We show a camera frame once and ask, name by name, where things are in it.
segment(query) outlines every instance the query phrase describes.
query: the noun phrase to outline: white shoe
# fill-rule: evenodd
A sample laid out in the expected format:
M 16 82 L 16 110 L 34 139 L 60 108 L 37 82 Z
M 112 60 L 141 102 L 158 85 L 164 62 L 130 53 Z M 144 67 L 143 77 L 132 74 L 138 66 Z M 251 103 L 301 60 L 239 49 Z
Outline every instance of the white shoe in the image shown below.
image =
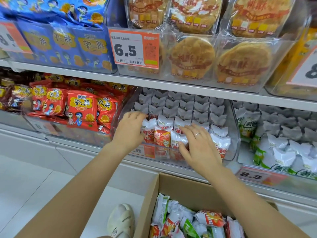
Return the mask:
M 118 204 L 111 212 L 107 226 L 113 238 L 132 238 L 134 232 L 134 214 L 130 205 Z

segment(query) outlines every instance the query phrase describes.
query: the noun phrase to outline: open cardboard box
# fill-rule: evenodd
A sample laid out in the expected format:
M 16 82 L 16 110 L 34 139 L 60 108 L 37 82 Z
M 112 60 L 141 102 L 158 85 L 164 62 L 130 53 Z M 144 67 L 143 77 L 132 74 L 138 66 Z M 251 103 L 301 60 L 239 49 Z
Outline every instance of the open cardboard box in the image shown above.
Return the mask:
M 204 209 L 234 217 L 210 184 L 159 173 L 149 185 L 144 197 L 134 238 L 149 237 L 152 214 L 159 193 L 169 195 L 170 199 L 177 200 L 194 211 Z M 274 203 L 270 203 L 270 205 L 277 209 Z

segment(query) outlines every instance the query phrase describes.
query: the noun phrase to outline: red and white snack package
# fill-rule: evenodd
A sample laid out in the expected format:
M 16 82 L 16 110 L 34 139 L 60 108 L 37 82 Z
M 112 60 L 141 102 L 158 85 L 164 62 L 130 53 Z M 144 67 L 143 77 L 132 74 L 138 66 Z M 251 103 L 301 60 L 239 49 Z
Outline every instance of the red and white snack package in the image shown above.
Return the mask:
M 229 238 L 244 238 L 244 231 L 238 220 L 227 216 L 226 236 Z
M 226 122 L 226 119 L 227 119 L 227 115 L 224 114 L 224 115 L 216 115 L 216 114 L 213 114 L 213 113 L 210 113 L 209 114 L 209 122 L 211 124 L 214 124 L 216 126 L 224 126 L 224 123 Z
M 166 100 L 166 107 L 167 108 L 175 108 L 175 107 L 179 107 L 179 102 L 180 100 L 170 100 L 170 99 L 167 99 Z
M 211 133 L 210 137 L 212 141 L 214 142 L 221 158 L 223 159 L 224 156 L 226 155 L 226 152 L 231 144 L 231 138 L 229 136 L 227 137 L 220 137 L 216 135 L 215 133 Z
M 169 91 L 167 93 L 168 95 L 168 98 L 172 101 L 175 101 L 175 100 L 180 100 L 182 98 L 182 93 L 181 92 L 173 92 L 173 91 Z
M 208 122 L 208 112 L 200 113 L 197 110 L 194 110 L 193 120 L 196 120 L 199 123 Z
M 191 125 L 191 119 L 189 120 L 182 120 L 180 117 L 176 116 L 174 121 L 174 131 L 183 134 L 184 132 L 180 130 L 180 126 L 184 127 L 185 125 L 190 126 Z
M 177 109 L 178 107 L 174 107 L 172 109 L 163 107 L 163 116 L 165 116 L 166 118 L 175 118 L 175 116 L 177 115 Z
M 185 238 L 183 232 L 180 230 L 179 225 L 177 225 L 173 232 L 169 232 L 168 236 L 170 238 Z
M 148 94 L 148 95 L 145 96 L 143 94 L 140 94 L 139 103 L 140 104 L 145 104 L 145 103 L 152 104 L 152 95 Z
M 224 218 L 220 213 L 200 210 L 194 216 L 196 220 L 203 225 L 223 227 L 225 224 Z
M 223 115 L 224 114 L 224 105 L 217 107 L 216 105 L 211 103 L 209 105 L 209 111 L 215 115 L 218 115 L 218 116 Z
M 163 225 L 161 237 L 168 236 L 170 232 L 173 232 L 176 226 L 178 226 L 180 223 L 181 219 L 181 212 L 178 209 L 172 210 L 172 212 L 167 216 L 167 219 Z
M 157 97 L 158 99 L 167 97 L 168 91 L 165 90 L 156 90 L 154 93 L 154 96 Z
M 182 93 L 182 100 L 185 102 L 195 101 L 195 95 Z
M 209 97 L 195 95 L 195 101 L 197 101 L 200 104 L 204 104 L 204 103 L 207 103 L 209 101 Z
M 178 149 L 179 148 L 179 142 L 183 142 L 185 146 L 188 144 L 188 140 L 186 138 L 186 135 L 181 135 L 180 133 L 177 133 L 175 131 L 171 132 L 171 148 Z
M 219 128 L 218 126 L 212 124 L 209 129 L 209 133 L 214 133 L 222 138 L 228 135 L 228 127 Z
M 143 120 L 141 126 L 141 132 L 145 134 L 144 141 L 146 143 L 154 143 L 154 127 L 157 126 L 157 120 L 155 118 L 150 119 L 147 121 L 146 119 Z
M 204 104 L 200 104 L 198 103 L 197 101 L 195 101 L 194 103 L 194 110 L 197 110 L 198 112 L 200 113 L 204 113 L 204 112 L 207 112 L 208 111 L 208 108 L 209 108 L 209 102 L 206 102 Z
M 154 107 L 153 105 L 149 105 L 149 119 L 158 118 L 160 114 L 163 113 L 163 107 Z
M 180 100 L 179 107 L 185 111 L 193 109 L 194 108 L 194 101 L 185 102 L 183 100 Z
M 146 95 L 154 95 L 155 93 L 155 89 L 153 88 L 146 88 L 146 87 L 143 87 L 143 94 L 146 96 Z
M 224 99 L 223 98 L 209 97 L 209 103 L 213 103 L 214 105 L 219 107 L 219 106 L 224 104 Z
M 153 96 L 152 97 L 152 105 L 155 107 L 164 107 L 166 104 L 166 97 L 162 97 L 160 99 L 158 99 L 157 97 Z
M 191 120 L 193 118 L 193 110 L 190 109 L 188 111 L 185 111 L 181 108 L 178 108 L 177 109 L 177 116 L 179 118 L 181 118 L 182 120 L 189 120 L 189 119 Z
M 174 127 L 174 118 L 166 118 L 163 115 L 158 116 L 158 126 L 161 129 L 167 129 Z
M 160 238 L 159 226 L 151 226 L 149 238 Z
M 134 103 L 134 111 L 140 111 L 144 114 L 148 114 L 149 113 L 149 104 L 145 103 L 145 104 L 139 104 L 138 102 Z
M 154 127 L 154 142 L 163 147 L 170 147 L 171 143 L 171 131 L 173 130 L 172 127 L 167 129 L 161 129 L 159 126 Z
M 199 123 L 196 120 L 192 120 L 191 125 L 193 125 L 193 124 L 204 127 L 207 131 L 209 130 L 209 122 Z

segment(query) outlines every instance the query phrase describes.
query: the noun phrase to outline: floor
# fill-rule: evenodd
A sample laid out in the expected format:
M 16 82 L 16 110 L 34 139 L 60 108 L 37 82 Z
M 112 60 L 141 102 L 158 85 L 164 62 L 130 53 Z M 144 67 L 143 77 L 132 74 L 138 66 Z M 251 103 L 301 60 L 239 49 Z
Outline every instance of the floor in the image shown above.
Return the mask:
M 0 156 L 0 238 L 13 238 L 73 176 Z M 137 223 L 144 197 L 106 187 L 82 238 L 108 235 L 106 224 L 120 203 L 132 206 Z

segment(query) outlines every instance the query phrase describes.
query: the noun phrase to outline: person's left arm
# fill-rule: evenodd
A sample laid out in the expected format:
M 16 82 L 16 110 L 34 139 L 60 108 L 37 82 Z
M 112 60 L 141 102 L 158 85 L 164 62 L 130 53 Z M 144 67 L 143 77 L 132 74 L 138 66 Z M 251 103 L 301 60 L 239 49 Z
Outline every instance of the person's left arm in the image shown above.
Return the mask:
M 16 238 L 77 238 L 81 236 L 102 192 L 121 160 L 144 139 L 147 115 L 128 112 L 113 140 L 51 199 Z

